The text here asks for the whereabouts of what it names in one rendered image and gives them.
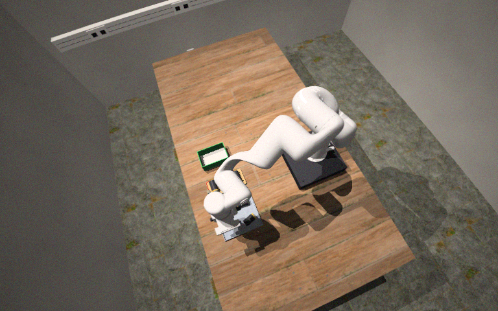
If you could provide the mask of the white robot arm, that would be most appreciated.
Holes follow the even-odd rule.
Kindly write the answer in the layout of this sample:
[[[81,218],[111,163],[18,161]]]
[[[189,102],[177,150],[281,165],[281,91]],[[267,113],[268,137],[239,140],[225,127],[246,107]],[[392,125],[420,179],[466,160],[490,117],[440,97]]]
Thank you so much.
[[[252,196],[233,168],[246,161],[262,169],[270,169],[286,152],[295,162],[308,159],[320,162],[327,152],[344,148],[351,143],[357,125],[338,109],[335,97],[318,86],[306,87],[292,100],[292,108],[312,132],[287,115],[276,117],[249,151],[238,152],[227,158],[214,176],[214,181],[223,192],[210,192],[204,200],[205,210],[216,218],[219,236],[241,226],[234,220],[231,209],[243,205]],[[334,146],[330,146],[330,143]]]

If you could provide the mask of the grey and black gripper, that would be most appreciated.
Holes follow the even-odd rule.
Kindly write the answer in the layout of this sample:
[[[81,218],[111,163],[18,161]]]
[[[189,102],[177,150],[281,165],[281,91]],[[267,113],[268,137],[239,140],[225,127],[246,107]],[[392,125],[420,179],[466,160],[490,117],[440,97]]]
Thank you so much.
[[[240,211],[240,210],[241,210],[241,207],[236,207],[236,208],[232,209],[231,210],[232,216],[235,216],[238,213],[238,211]],[[212,215],[211,215],[210,221],[211,222],[214,221],[217,223],[216,218],[214,218]]]

